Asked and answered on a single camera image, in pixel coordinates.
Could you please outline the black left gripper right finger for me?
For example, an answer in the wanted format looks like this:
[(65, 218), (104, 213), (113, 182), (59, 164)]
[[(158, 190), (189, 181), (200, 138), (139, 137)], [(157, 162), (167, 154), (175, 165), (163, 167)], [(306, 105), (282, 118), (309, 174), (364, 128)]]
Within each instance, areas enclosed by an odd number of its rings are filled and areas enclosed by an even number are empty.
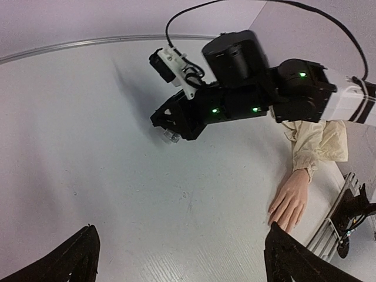
[(271, 224), (265, 239), (264, 261), (268, 282), (361, 282), (320, 259), (276, 222)]

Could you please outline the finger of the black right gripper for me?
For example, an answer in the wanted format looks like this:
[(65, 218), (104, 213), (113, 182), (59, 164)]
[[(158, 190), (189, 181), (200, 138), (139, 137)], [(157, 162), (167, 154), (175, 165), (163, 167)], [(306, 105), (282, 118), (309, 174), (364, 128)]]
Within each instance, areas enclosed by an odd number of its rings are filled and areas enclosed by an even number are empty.
[(173, 133), (177, 133), (185, 140), (193, 140), (194, 135), (192, 134), (192, 127), (189, 123), (167, 123), (167, 122), (161, 122), (159, 123), (159, 126), (162, 127), (165, 130), (170, 130)]
[(153, 126), (178, 126), (182, 123), (183, 95), (174, 95), (151, 115)]

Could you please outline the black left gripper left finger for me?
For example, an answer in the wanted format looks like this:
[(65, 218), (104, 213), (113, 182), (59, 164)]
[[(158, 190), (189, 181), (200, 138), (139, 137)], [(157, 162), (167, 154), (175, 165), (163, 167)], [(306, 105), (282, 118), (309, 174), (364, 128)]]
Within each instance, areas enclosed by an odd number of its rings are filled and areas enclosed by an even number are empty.
[(98, 231), (87, 225), (43, 258), (1, 281), (95, 281), (99, 253)]

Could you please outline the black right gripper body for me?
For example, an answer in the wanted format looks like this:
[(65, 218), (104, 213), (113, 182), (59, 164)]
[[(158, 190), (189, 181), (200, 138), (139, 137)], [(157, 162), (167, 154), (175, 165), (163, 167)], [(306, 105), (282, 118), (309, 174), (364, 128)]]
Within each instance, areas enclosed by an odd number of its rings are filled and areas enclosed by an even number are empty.
[(318, 122), (337, 87), (319, 63), (288, 59), (271, 67), (256, 34), (224, 33), (202, 48), (216, 78), (184, 103), (176, 121), (186, 140), (195, 140), (212, 123), (272, 113), (276, 122)]

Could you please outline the clear nail polish bottle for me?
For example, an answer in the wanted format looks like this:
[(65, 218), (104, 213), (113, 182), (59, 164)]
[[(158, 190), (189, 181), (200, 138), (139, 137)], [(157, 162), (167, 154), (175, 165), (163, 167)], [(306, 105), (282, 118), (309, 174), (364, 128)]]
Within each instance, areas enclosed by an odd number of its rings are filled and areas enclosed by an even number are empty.
[(163, 132), (162, 140), (166, 144), (173, 144), (173, 143), (176, 144), (180, 139), (181, 139), (181, 136), (172, 130), (166, 129)]

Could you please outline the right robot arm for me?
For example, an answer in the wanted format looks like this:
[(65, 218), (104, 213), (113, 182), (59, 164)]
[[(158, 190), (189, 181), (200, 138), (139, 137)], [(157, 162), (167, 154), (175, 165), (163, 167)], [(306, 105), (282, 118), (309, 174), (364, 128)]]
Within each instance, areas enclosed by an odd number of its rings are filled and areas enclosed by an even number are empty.
[(272, 68), (250, 30), (221, 34), (203, 47), (202, 55), (215, 77), (212, 83), (174, 46), (150, 55), (150, 65), (179, 88), (150, 118), (172, 142), (195, 140), (209, 124), (265, 115), (277, 123), (375, 125), (373, 83), (302, 59)]

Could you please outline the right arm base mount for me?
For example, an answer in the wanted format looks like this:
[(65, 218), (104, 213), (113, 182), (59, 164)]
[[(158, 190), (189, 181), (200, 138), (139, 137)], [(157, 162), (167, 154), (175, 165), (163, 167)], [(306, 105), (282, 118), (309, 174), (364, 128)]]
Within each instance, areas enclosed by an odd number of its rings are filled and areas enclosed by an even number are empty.
[(375, 215), (375, 203), (367, 197), (366, 184), (359, 188), (359, 195), (354, 196), (350, 189), (345, 193), (331, 218), (338, 232), (337, 253), (344, 259), (350, 249), (350, 234), (360, 226), (368, 216)]

